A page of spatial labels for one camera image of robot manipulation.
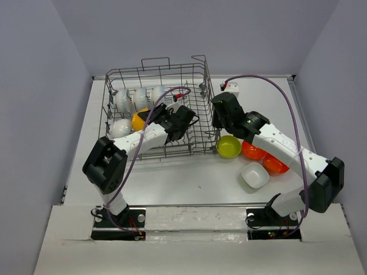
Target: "wire rack handle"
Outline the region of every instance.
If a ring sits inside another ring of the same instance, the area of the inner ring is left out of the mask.
[[[142,69],[143,69],[143,72],[145,70],[145,68],[144,68],[144,61],[147,61],[147,60],[158,60],[158,59],[167,59],[168,60],[168,68],[171,69],[171,62],[170,62],[170,58],[169,57],[143,58],[142,59]]]

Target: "wall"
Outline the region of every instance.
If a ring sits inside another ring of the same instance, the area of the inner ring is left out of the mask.
[[[52,0],[92,75],[205,54],[211,74],[294,74],[337,0]]]
[[[0,41],[0,274],[33,274],[91,78],[50,0],[2,0]]]
[[[345,162],[345,188],[339,200],[365,270],[366,12],[365,0],[341,0],[296,78],[318,153]]]

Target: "dish rack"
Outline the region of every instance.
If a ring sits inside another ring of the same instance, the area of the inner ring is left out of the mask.
[[[193,63],[171,64],[168,57],[141,59],[142,66],[137,68],[112,69],[106,73],[103,102],[100,116],[101,135],[109,137],[110,125],[113,121],[122,118],[131,119],[134,105],[131,104],[131,113],[120,113],[112,104],[113,96],[121,89],[128,89],[128,100],[136,89],[147,89],[147,104],[150,105],[150,96],[153,88],[164,85],[165,91],[176,86],[185,86],[191,89],[188,96],[181,99],[181,104],[193,110],[199,121],[190,126],[181,140],[170,142],[162,147],[152,148],[139,155],[139,159],[159,159],[174,156],[192,156],[196,154],[215,154],[220,131],[212,126],[213,86],[210,80],[208,64],[205,56],[191,56]],[[173,100],[173,95],[184,93],[185,90],[176,90],[166,95],[165,102]]]

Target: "orange bowl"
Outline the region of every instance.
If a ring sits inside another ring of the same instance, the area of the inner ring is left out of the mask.
[[[249,144],[248,142],[242,142],[242,152],[246,157],[254,160],[260,160],[265,157],[266,152],[256,146]]]
[[[288,166],[270,154],[265,155],[263,159],[263,166],[269,173],[272,174],[284,174],[289,170]]]

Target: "purple cable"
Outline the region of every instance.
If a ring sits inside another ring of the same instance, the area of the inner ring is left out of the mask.
[[[147,119],[146,119],[146,121],[145,121],[145,124],[144,124],[144,127],[143,127],[143,133],[142,133],[142,134],[141,134],[141,136],[140,136],[139,144],[138,144],[138,146],[136,147],[135,154],[134,154],[134,156],[132,157],[131,164],[130,164],[130,167],[128,168],[128,170],[127,170],[126,176],[125,176],[125,178],[123,179],[123,181],[122,181],[122,183],[121,183],[120,187],[118,188],[117,192],[115,193],[115,195],[114,195],[114,196],[110,199],[110,201],[109,201],[109,202],[107,202],[107,203],[106,203],[106,205],[104,206],[104,207],[106,208],[106,210],[107,210],[108,217],[110,218],[110,220],[111,220],[112,224],[113,224],[114,226],[116,226],[117,228],[121,229],[121,230],[124,230],[124,231],[127,231],[127,232],[132,232],[132,231],[130,231],[130,230],[127,230],[127,229],[125,229],[125,228],[123,228],[123,227],[118,226],[118,225],[113,221],[113,219],[111,218],[111,213],[110,213],[110,211],[108,210],[108,207],[109,207],[109,205],[111,204],[111,202],[113,202],[113,201],[114,201],[114,199],[115,199],[115,198],[118,196],[118,194],[121,192],[122,188],[124,187],[124,185],[125,185],[125,184],[126,184],[126,182],[127,182],[128,177],[130,176],[130,173],[131,173],[132,168],[133,168],[133,166],[134,166],[134,164],[135,164],[135,161],[136,161],[136,159],[138,158],[139,150],[140,150],[140,148],[141,148],[141,146],[142,146],[142,143],[143,143],[145,129],[147,128],[147,126],[148,126],[148,124],[149,124],[149,121],[150,121],[150,119],[151,119],[151,117],[152,117],[152,115],[153,115],[153,111],[154,111],[155,107],[157,107],[158,103],[159,103],[159,102],[160,102],[160,101],[161,101],[161,100],[162,100],[162,99],[163,99],[163,98],[164,98],[168,93],[170,93],[170,92],[172,92],[172,91],[174,91],[174,90],[179,90],[179,89],[186,89],[186,90],[188,90],[188,92],[187,92],[187,93],[182,94],[182,96],[181,96],[181,97],[187,96],[187,95],[191,92],[191,89],[190,89],[190,88],[188,88],[188,87],[173,87],[173,88],[169,89],[168,91],[164,92],[164,94],[162,94],[162,95],[158,98],[158,100],[154,103],[154,105],[153,105],[152,109],[150,110],[150,112],[149,112],[149,114],[148,114],[148,117],[147,117]]]
[[[226,87],[227,83],[229,81],[233,80],[233,79],[246,78],[246,77],[259,78],[259,79],[265,80],[266,82],[269,82],[270,84],[272,84],[283,95],[284,99],[287,102],[289,111],[291,112],[291,117],[292,117],[293,126],[294,126],[294,132],[295,132],[295,135],[296,135],[297,149],[299,151],[300,166],[301,166],[301,169],[302,169],[302,179],[303,179],[303,189],[304,189],[304,211],[300,212],[302,218],[300,219],[300,221],[298,223],[298,226],[291,233],[287,234],[287,236],[289,236],[289,235],[293,234],[294,232],[296,232],[299,229],[300,224],[302,223],[303,219],[306,218],[306,216],[309,212],[309,188],[308,188],[308,185],[307,185],[306,168],[304,166],[304,158],[303,158],[303,154],[302,154],[302,151],[301,151],[301,144],[300,144],[300,140],[299,140],[299,133],[298,133],[296,117],[294,115],[292,105],[291,105],[286,93],[281,89],[281,87],[278,84],[276,84],[275,82],[273,82],[272,80],[270,80],[266,77],[259,76],[257,74],[242,74],[240,76],[233,76],[233,77],[230,77],[229,79],[224,81],[224,83],[225,83],[224,87]]]

